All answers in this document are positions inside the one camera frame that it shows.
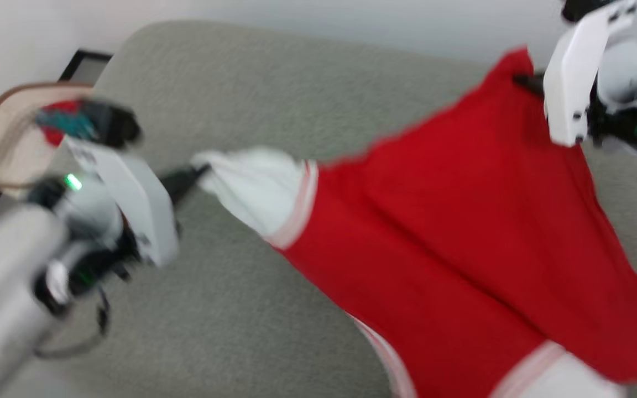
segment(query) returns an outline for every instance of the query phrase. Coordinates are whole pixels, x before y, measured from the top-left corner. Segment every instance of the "cable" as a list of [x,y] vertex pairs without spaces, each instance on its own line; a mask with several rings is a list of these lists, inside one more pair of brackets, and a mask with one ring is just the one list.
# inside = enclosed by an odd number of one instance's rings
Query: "cable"
[[94,337],[89,338],[85,342],[73,345],[61,350],[42,351],[34,350],[33,354],[42,360],[67,360],[79,355],[86,354],[100,345],[107,337],[109,332],[109,313],[111,312],[111,305],[104,290],[98,287],[100,293],[101,305],[98,306],[97,323],[100,327],[99,333]]

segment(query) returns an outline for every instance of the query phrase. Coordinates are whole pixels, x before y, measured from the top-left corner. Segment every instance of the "gray couch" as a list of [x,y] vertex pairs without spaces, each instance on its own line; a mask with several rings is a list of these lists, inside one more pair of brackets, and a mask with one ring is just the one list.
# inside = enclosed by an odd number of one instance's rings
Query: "gray couch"
[[[146,133],[138,150],[155,169],[202,149],[256,144],[334,159],[452,103],[487,68],[179,21],[130,38],[96,93],[134,108]],[[637,267],[637,160],[587,154]],[[198,193],[179,220],[180,259],[138,270],[131,285],[112,282],[111,337],[56,372],[96,396],[390,396],[381,363],[346,315],[212,197]],[[93,304],[57,343],[93,332]]]

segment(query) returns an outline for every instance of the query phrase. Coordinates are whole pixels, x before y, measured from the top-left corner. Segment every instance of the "white stripe trim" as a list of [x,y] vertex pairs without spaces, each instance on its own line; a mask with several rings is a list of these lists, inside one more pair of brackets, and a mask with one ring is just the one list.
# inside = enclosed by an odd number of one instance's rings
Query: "white stripe trim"
[[358,330],[367,338],[382,361],[387,377],[390,380],[390,390],[392,390],[395,398],[417,398],[417,391],[414,388],[414,383],[412,383],[412,378],[410,378],[407,367],[405,367],[397,351],[392,348],[392,345],[387,340],[367,327],[365,323],[352,316],[351,318],[356,322]]
[[557,343],[542,343],[508,372],[490,394],[490,398],[514,398],[520,396],[529,385],[566,352]]
[[301,181],[301,188],[289,219],[275,234],[265,238],[269,244],[280,250],[286,250],[296,242],[306,229],[311,212],[314,211],[314,200],[319,185],[319,167],[315,161],[306,161],[305,167],[306,174]]

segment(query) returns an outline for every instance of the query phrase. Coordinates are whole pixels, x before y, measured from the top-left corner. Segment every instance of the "fabric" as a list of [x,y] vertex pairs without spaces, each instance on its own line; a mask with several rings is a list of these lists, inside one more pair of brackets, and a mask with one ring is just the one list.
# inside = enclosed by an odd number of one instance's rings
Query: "fabric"
[[[311,213],[316,194],[316,164],[295,161],[276,149],[258,147],[222,153],[206,151],[194,156],[195,166],[210,164],[212,171],[200,185],[215,195],[225,209],[276,247],[290,247]],[[290,234],[282,231],[293,230]],[[277,237],[290,237],[280,240]],[[388,373],[393,395],[414,398],[417,392],[409,370],[395,348],[360,320],[356,326],[373,346]],[[605,380],[571,353],[553,342],[542,343],[498,382],[492,398],[617,398],[625,390]]]
[[550,142],[516,73],[532,73],[524,51],[449,111],[322,167],[285,222],[308,224],[276,247],[394,347],[420,396],[486,396],[547,338],[637,380],[637,275],[581,150]]

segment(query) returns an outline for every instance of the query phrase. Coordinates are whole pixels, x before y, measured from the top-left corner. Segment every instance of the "white wall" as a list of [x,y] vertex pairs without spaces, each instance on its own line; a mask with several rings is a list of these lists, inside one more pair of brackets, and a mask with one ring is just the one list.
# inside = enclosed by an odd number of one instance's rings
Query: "white wall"
[[543,63],[565,29],[561,0],[65,1],[82,44],[109,52],[151,22],[207,18],[485,62],[528,43]]
[[56,0],[0,0],[0,94],[33,81],[55,81],[78,48]]

